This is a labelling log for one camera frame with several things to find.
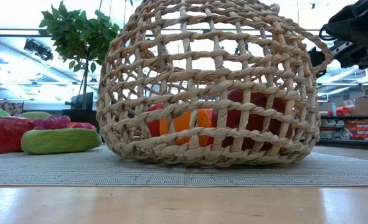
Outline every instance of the red apple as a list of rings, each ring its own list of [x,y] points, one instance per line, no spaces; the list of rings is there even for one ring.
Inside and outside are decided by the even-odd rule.
[[[148,108],[146,111],[155,111],[155,110],[160,110],[160,109],[164,109],[164,105],[162,103],[153,105],[150,108]],[[147,122],[146,125],[152,137],[160,136],[160,120],[154,120],[151,122]]]
[[[243,102],[243,91],[242,90],[232,90],[228,92],[228,100],[232,100],[234,102]],[[265,108],[267,105],[267,96],[262,93],[252,93],[252,99],[250,100],[256,106]],[[284,113],[286,107],[286,101],[282,99],[275,98],[272,104],[272,108],[277,110],[278,112]],[[241,111],[239,110],[231,110],[228,111],[227,116],[227,127],[229,128],[239,128],[240,122],[240,114]],[[218,117],[218,110],[213,110],[212,121],[213,127],[217,126],[217,117]],[[246,129],[249,131],[259,130],[262,131],[263,129],[263,121],[264,117],[257,115],[257,114],[250,114],[248,117],[248,124]],[[269,131],[273,134],[279,135],[281,127],[281,121],[277,119],[271,119],[270,125],[268,127]],[[293,134],[293,128],[289,125],[288,132],[286,134],[286,138],[290,138]],[[223,147],[231,146],[234,143],[233,137],[227,137],[222,142]],[[245,138],[243,140],[242,149],[251,149],[255,144],[255,141],[251,138]],[[272,144],[269,142],[264,143],[262,150],[268,150],[271,148]]]

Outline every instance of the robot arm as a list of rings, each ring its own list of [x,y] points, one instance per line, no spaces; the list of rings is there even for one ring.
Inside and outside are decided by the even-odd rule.
[[[325,38],[326,31],[332,38]],[[330,18],[319,32],[322,40],[332,41],[331,52],[342,68],[358,65],[360,69],[368,68],[368,0],[360,0],[343,8]],[[316,48],[309,51],[314,66],[324,61],[324,55]]]

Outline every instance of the basket handle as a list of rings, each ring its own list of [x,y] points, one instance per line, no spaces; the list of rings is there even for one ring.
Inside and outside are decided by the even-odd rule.
[[[312,68],[312,72],[318,73],[322,70],[325,70],[326,67],[334,60],[334,56],[332,55],[330,49],[328,46],[322,42],[322,40],[315,36],[314,34],[308,32],[306,29],[300,27],[297,23],[295,23],[292,19],[287,19],[284,17],[281,17],[283,21],[285,21],[289,26],[292,26],[295,28],[295,31],[298,34],[301,34],[303,37],[310,40],[312,43],[314,43],[317,47],[319,47],[322,50],[322,53],[325,54],[325,61],[322,62],[322,64],[317,65]]]

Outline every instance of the cardboard box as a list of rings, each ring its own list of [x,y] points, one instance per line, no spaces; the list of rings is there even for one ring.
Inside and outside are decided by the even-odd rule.
[[[355,100],[346,100],[344,105],[350,109],[353,116],[368,116],[368,97],[366,96]]]

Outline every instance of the red bell pepper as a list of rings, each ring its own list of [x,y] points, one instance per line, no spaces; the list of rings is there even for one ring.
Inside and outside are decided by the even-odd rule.
[[[34,124],[27,118],[0,117],[0,153],[21,152],[22,136],[32,129]]]

